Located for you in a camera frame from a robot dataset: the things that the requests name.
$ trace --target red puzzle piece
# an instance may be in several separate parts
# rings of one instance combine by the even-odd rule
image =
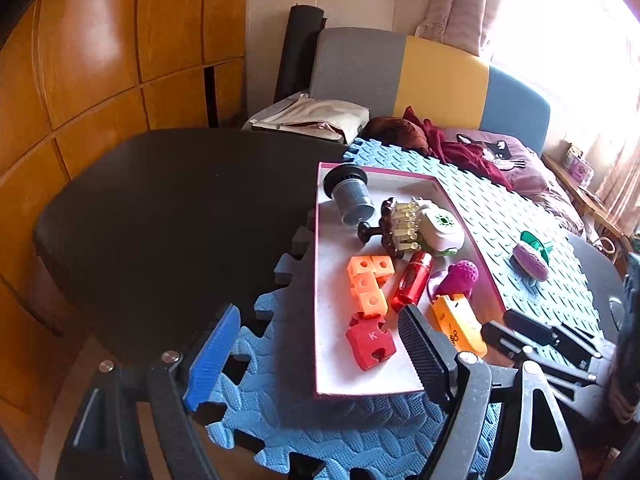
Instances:
[[[391,332],[382,330],[384,323],[382,316],[364,319],[362,313],[353,316],[349,322],[346,336],[358,366],[364,371],[396,353]]]

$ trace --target cat print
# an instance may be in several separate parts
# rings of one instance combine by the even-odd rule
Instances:
[[[484,148],[482,156],[491,161],[500,171],[511,171],[514,168],[524,168],[523,158],[512,158],[509,147],[504,140],[498,142],[484,142],[484,140],[469,139],[466,135],[457,134],[456,139],[462,144],[480,144]]]

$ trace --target beige bag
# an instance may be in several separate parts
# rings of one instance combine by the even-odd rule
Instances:
[[[337,100],[310,99],[302,94],[283,111],[261,121],[254,128],[281,130],[351,144],[369,122],[369,110]]]

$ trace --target black table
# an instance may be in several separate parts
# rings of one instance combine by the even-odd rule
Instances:
[[[105,154],[44,209],[36,250],[124,364],[182,349],[224,302],[253,305],[306,224],[318,162],[344,146],[277,132],[180,128]]]

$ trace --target orange block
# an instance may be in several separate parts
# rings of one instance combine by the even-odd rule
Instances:
[[[480,329],[482,325],[471,309],[471,305],[464,294],[438,296],[431,303],[440,330],[453,343],[458,351],[473,352],[478,357],[486,355],[486,343],[482,340]]]
[[[371,290],[376,290],[378,287],[378,282],[376,281],[376,277],[373,275],[373,272],[361,272],[357,274],[351,279],[351,285],[353,288],[351,292],[354,296],[358,297],[363,292],[370,292]]]
[[[352,256],[349,265],[347,265],[347,272],[352,283],[354,276],[363,272],[374,272],[374,270],[371,256]]]
[[[380,285],[386,283],[386,280],[394,275],[394,263],[390,256],[372,256],[371,261],[375,269],[373,273]]]
[[[379,288],[359,294],[358,302],[360,303],[358,311],[361,312],[364,317],[385,317],[387,310],[386,298]]]

